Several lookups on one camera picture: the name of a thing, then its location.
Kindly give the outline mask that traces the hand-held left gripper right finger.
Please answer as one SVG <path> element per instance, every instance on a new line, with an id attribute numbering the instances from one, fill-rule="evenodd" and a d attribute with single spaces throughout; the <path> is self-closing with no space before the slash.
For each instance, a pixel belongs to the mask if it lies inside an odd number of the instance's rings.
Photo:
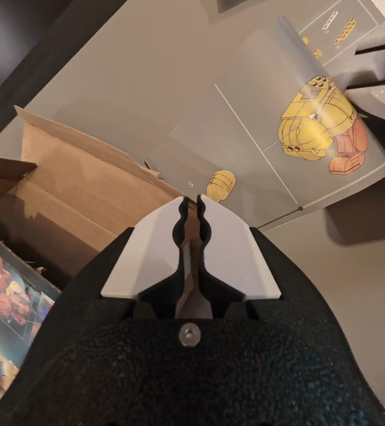
<path id="1" fill-rule="evenodd" d="M 202 247 L 199 290 L 213 315 L 232 303 L 277 300 L 281 290 L 249 225 L 208 196 L 197 197 Z"/>

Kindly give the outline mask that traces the grey desk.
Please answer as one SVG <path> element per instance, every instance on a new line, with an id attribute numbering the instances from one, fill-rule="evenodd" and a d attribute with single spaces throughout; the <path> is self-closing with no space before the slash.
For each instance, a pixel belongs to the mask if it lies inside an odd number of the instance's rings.
<path id="1" fill-rule="evenodd" d="M 328 1 L 252 1 L 210 22 L 201 1 L 128 1 L 27 105 L 141 160 L 260 25 L 301 30 Z M 313 281 L 385 406 L 385 178 L 265 235 Z"/>

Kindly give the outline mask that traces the grey building instruction booklet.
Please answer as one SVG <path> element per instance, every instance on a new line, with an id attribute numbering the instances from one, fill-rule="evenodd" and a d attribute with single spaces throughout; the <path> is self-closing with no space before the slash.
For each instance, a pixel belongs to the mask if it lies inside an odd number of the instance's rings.
<path id="1" fill-rule="evenodd" d="M 287 11 L 267 18 L 145 157 L 262 232 L 385 178 L 385 149 L 327 70 L 382 17 L 368 1 L 298 3 L 300 30 Z"/>

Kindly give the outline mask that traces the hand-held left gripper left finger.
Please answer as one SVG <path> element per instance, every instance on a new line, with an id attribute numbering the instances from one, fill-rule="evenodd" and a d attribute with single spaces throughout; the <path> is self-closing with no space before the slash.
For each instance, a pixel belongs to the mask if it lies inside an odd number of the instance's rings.
<path id="1" fill-rule="evenodd" d="M 156 315 L 175 315 L 189 275 L 185 239 L 189 200 L 178 197 L 152 211 L 131 232 L 101 296 L 150 304 Z"/>

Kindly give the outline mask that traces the torn open cardboard box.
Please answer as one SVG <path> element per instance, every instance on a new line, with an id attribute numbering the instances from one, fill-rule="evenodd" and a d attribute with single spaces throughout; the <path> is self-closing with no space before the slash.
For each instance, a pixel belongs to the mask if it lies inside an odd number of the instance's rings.
<path id="1" fill-rule="evenodd" d="M 66 125 L 14 106 L 23 120 L 21 160 L 0 158 L 0 237 L 24 261 L 35 260 L 48 280 L 65 288 L 29 349 L 21 379 L 45 372 L 85 327 L 121 316 L 134 300 L 158 318 L 175 318 L 184 293 L 183 246 L 198 235 L 196 207 L 184 194 L 129 154 Z M 152 264 L 145 290 L 121 298 L 101 289 L 128 239 L 157 215 L 152 258 L 174 249 L 175 265 L 158 276 Z"/>

